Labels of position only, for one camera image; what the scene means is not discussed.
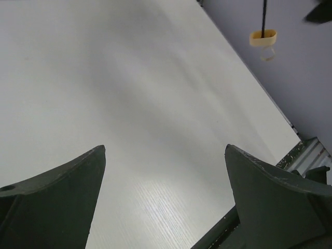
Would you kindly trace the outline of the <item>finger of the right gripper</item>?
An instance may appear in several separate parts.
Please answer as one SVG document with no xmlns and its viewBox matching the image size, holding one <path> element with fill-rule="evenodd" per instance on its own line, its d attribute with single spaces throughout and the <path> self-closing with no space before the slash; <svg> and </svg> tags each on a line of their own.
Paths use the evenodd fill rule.
<svg viewBox="0 0 332 249">
<path fill-rule="evenodd" d="M 318 25 L 331 22 L 331 0 L 314 2 L 316 6 L 304 17 L 304 22 Z"/>
</svg>

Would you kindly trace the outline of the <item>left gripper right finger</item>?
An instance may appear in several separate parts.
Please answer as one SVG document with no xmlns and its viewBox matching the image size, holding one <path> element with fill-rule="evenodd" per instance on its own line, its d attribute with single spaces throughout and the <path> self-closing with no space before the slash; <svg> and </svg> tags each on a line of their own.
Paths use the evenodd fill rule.
<svg viewBox="0 0 332 249">
<path fill-rule="evenodd" d="M 225 162 L 247 248 L 331 248 L 331 186 L 230 144 Z"/>
</svg>

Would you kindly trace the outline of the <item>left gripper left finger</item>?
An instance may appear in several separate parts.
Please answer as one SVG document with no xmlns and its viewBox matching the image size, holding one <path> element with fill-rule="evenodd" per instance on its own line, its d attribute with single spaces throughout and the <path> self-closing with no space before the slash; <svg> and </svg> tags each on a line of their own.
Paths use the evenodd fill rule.
<svg viewBox="0 0 332 249">
<path fill-rule="evenodd" d="M 85 248 L 106 166 L 105 146 L 1 188 L 1 248 Z"/>
</svg>

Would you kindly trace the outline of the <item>beige folding umbrella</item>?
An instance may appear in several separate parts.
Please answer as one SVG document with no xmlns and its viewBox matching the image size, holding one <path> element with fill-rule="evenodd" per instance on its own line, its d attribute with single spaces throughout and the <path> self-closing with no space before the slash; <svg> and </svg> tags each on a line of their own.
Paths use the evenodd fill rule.
<svg viewBox="0 0 332 249">
<path fill-rule="evenodd" d="M 272 61 L 275 58 L 273 46 L 276 43 L 278 35 L 275 29 L 266 29 L 267 3 L 267 0 L 263 0 L 261 29 L 250 33 L 249 36 L 249 44 L 252 47 L 261 48 L 260 59 L 265 62 Z M 265 50 L 270 50 L 272 55 L 270 57 L 264 57 L 262 54 Z"/>
</svg>

